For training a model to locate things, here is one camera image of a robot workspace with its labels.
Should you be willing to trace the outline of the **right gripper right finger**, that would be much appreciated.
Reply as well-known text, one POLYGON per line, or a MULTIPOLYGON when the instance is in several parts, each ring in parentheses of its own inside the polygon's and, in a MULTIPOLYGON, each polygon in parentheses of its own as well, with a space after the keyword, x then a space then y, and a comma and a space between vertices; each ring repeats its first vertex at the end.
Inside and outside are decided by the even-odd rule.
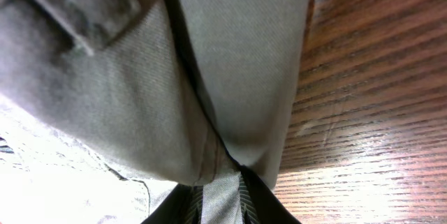
POLYGON ((301 224, 255 172, 245 166, 241 166, 240 169, 260 223, 301 224))

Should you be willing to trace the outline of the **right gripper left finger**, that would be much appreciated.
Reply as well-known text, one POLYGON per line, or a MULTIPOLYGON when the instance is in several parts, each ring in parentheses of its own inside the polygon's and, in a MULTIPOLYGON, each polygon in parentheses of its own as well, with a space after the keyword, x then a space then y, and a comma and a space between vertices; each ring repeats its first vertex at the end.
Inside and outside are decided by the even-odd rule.
POLYGON ((177 185, 141 224, 201 224, 203 187, 177 185))

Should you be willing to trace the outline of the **grey shorts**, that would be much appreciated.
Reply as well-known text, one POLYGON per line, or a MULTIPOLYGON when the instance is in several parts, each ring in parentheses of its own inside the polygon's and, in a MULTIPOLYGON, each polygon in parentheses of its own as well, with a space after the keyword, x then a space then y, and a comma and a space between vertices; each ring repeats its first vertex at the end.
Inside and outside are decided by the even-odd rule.
POLYGON ((1 222, 142 223, 177 185, 201 223, 260 223, 309 0, 1 0, 1 222))

